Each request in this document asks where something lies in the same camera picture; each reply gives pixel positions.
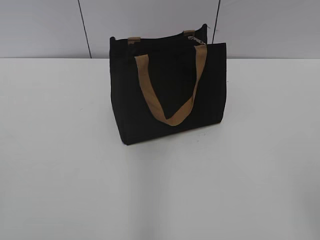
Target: metal zipper tab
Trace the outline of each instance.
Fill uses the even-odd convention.
[[[201,45],[206,45],[206,43],[204,41],[201,41],[200,39],[194,37],[194,36],[188,36],[188,39],[189,40],[195,40],[198,44],[201,44]]]

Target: tan leather tab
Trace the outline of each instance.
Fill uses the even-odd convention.
[[[185,31],[183,31],[183,35],[185,36],[185,37],[188,37],[188,36],[195,36],[195,34],[196,34],[196,31],[195,30],[185,30]]]
[[[195,46],[194,48],[195,48],[196,81],[193,89],[193,94],[189,98],[189,100],[186,101],[179,108],[179,110],[176,111],[176,113],[168,119],[166,119],[165,117],[164,110],[157,98],[157,95],[150,81],[149,72],[148,72],[149,56],[145,54],[145,55],[135,57],[136,65],[138,68],[139,84],[140,84],[140,88],[144,96],[144,99],[146,101],[146,104],[148,105],[152,115],[157,120],[165,124],[168,124],[170,126],[177,126],[180,123],[182,123],[186,119],[186,117],[189,116],[189,114],[192,111],[192,108],[194,107],[194,100],[196,98],[198,83],[206,64],[207,46],[199,45],[199,46]]]
[[[128,45],[129,44],[134,44],[137,42],[141,42],[141,38],[139,36],[133,36],[128,38]]]

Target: white table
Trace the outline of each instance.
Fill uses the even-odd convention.
[[[0,239],[319,240],[320,60],[227,64],[221,124],[128,147],[108,59],[0,59]]]

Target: black tote bag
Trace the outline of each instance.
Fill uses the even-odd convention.
[[[226,44],[206,44],[206,35],[204,24],[165,38],[110,38],[111,103],[124,144],[222,121]]]

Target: gray wall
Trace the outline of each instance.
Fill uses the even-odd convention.
[[[0,58],[88,58],[77,0],[0,0]]]
[[[213,28],[218,0],[80,3],[92,57],[107,58],[111,36]],[[215,42],[230,58],[320,58],[319,11],[315,0],[222,0]],[[0,58],[90,57],[78,0],[0,0],[0,34]]]

